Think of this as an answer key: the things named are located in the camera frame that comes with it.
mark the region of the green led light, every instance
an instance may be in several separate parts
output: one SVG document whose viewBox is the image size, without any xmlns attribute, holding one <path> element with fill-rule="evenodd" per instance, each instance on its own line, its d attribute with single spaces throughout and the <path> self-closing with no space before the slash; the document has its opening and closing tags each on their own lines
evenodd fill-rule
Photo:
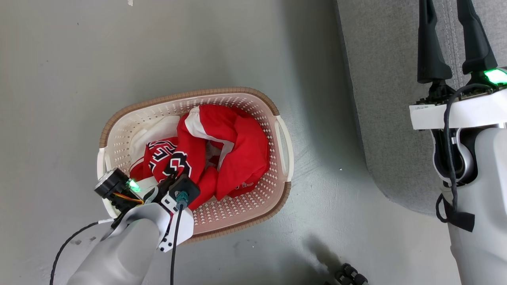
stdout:
<svg viewBox="0 0 507 285">
<path fill-rule="evenodd" d="M 507 74 L 499 69 L 492 69 L 484 72 L 489 79 L 489 81 L 493 84 L 507 84 Z"/>
<path fill-rule="evenodd" d="M 141 192 L 139 185 L 132 179 L 129 181 L 128 186 L 130 186 L 130 189 L 134 192 Z"/>
</svg>

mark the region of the brown basket rim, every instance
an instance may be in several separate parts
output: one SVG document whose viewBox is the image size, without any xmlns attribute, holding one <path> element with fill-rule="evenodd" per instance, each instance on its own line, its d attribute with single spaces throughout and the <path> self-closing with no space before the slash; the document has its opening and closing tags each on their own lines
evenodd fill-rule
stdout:
<svg viewBox="0 0 507 285">
<path fill-rule="evenodd" d="M 260 100 L 262 100 L 266 105 L 269 107 L 271 112 L 274 116 L 279 116 L 280 112 L 278 111 L 278 108 L 276 105 L 271 101 L 271 99 L 266 96 L 264 93 L 262 93 L 259 90 L 248 88 L 248 87 L 228 87 L 228 88 L 215 88 L 215 89 L 202 89 L 202 90 L 196 90 L 196 91 L 189 91 L 184 93 L 178 93 L 174 95 L 169 96 L 163 96 L 158 97 L 155 99 L 151 99 L 148 101 L 144 101 L 141 103 L 136 103 L 130 106 L 127 106 L 118 112 L 114 114 L 109 121 L 105 124 L 104 130 L 102 130 L 102 134 L 100 136 L 100 142 L 99 147 L 105 148 L 107 146 L 107 139 L 109 137 L 109 133 L 112 129 L 112 127 L 118 122 L 120 118 L 122 118 L 125 114 L 130 113 L 132 111 L 140 110 L 149 106 L 157 105 L 160 103 L 175 101 L 179 99 L 187 99 L 192 97 L 199 97 L 199 96 L 205 96 L 205 95 L 218 95 L 218 94 L 233 94 L 233 93 L 243 93 L 243 94 L 249 94 L 253 95 Z M 226 235 L 229 233 L 237 232 L 239 230 L 243 230 L 246 228 L 249 228 L 251 226 L 260 224 L 264 221 L 267 221 L 268 219 L 272 218 L 274 215 L 276 215 L 282 207 L 285 205 L 288 199 L 288 195 L 291 192 L 291 182 L 285 182 L 285 186 L 283 187 L 282 196 L 280 197 L 279 201 L 276 203 L 276 205 L 269 210 L 267 213 L 260 215 L 258 217 L 252 218 L 248 221 L 229 226 L 226 228 L 221 228 L 218 230 L 210 231 L 210 232 L 204 232 L 201 234 L 195 234 L 193 235 L 189 240 L 186 242 L 195 242 L 195 241 L 201 241 L 206 240 L 210 238 L 219 237 L 222 235 Z"/>
<path fill-rule="evenodd" d="M 130 113 L 132 111 L 136 111 L 136 110 L 140 110 L 140 109 L 150 107 L 153 105 L 157 105 L 160 103 L 166 103 L 166 102 L 171 102 L 171 101 L 180 100 L 180 99 L 187 99 L 187 98 L 193 98 L 193 97 L 199 97 L 199 96 L 205 96 L 205 95 L 234 94 L 234 93 L 243 93 L 243 94 L 253 95 L 253 96 L 259 98 L 260 100 L 262 100 L 264 103 L 266 103 L 266 105 L 269 107 L 269 109 L 271 110 L 271 112 L 273 113 L 274 116 L 280 115 L 280 112 L 278 111 L 278 108 L 275 106 L 273 101 L 271 101 L 271 99 L 268 96 L 266 96 L 264 93 L 262 93 L 261 91 L 253 89 L 253 88 L 228 87 L 228 88 L 201 89 L 201 90 L 196 90 L 196 91 L 189 91 L 189 92 L 178 93 L 178 94 L 169 95 L 169 96 L 158 97 L 158 98 L 144 101 L 141 103 L 132 104 L 130 106 L 127 106 L 127 107 L 119 110 L 105 124 L 104 130 L 102 130 L 102 134 L 100 136 L 100 141 L 99 141 L 98 146 L 99 146 L 99 148 L 105 148 L 107 146 L 107 139 L 109 138 L 109 132 L 111 131 L 113 126 L 125 114 Z"/>
</svg>

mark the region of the basket handle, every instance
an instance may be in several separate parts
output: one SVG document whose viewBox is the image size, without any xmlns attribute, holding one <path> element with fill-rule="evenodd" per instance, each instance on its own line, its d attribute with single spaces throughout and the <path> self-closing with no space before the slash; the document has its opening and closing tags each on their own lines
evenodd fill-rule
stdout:
<svg viewBox="0 0 507 285">
<path fill-rule="evenodd" d="M 280 160 L 282 164 L 283 174 L 287 175 L 287 182 L 292 180 L 294 175 L 294 149 L 292 147 L 291 135 L 288 133 L 287 126 L 281 116 L 275 116 L 275 133 L 278 141 L 278 147 L 280 148 Z M 280 136 L 281 129 L 283 138 L 285 139 L 285 146 L 282 144 L 282 137 Z M 287 161 L 288 165 L 285 164 L 284 150 L 287 150 Z"/>
<path fill-rule="evenodd" d="M 105 148 L 98 149 L 97 154 L 97 180 L 105 174 Z"/>
</svg>

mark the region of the red clothing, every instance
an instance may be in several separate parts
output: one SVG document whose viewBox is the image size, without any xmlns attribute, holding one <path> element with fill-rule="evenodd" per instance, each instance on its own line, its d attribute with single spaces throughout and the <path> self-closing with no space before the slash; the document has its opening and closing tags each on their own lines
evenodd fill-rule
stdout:
<svg viewBox="0 0 507 285">
<path fill-rule="evenodd" d="M 188 174 L 201 190 L 189 205 L 192 210 L 213 195 L 221 200 L 253 190 L 269 169 L 268 140 L 259 123 L 241 109 L 195 107 L 180 119 L 177 133 L 178 137 L 147 144 L 143 161 L 131 169 L 130 177 L 141 180 L 153 175 L 160 182 L 171 174 Z M 222 150 L 216 168 L 206 167 L 208 140 Z"/>
</svg>

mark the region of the clothes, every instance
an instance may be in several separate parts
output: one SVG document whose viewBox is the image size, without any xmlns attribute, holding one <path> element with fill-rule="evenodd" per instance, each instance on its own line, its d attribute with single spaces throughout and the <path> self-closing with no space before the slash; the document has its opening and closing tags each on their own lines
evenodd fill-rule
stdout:
<svg viewBox="0 0 507 285">
<path fill-rule="evenodd" d="M 136 134 L 132 136 L 130 141 L 130 159 L 132 164 L 130 169 L 141 162 L 140 158 L 144 157 L 144 151 L 146 150 L 146 144 L 160 140 L 166 137 L 176 136 L 176 127 L 178 126 L 179 116 L 168 116 L 162 119 L 157 118 L 149 128 L 140 129 Z"/>
<path fill-rule="evenodd" d="M 160 182 L 169 175 L 186 173 L 201 190 L 190 209 L 213 195 L 221 200 L 253 190 L 269 169 L 268 140 L 259 123 L 241 109 L 195 107 L 181 118 L 177 134 L 148 143 L 142 162 L 133 166 L 130 176 L 136 180 L 154 176 Z M 221 150 L 218 159 L 211 155 L 206 161 L 208 141 L 208 150 Z"/>
</svg>

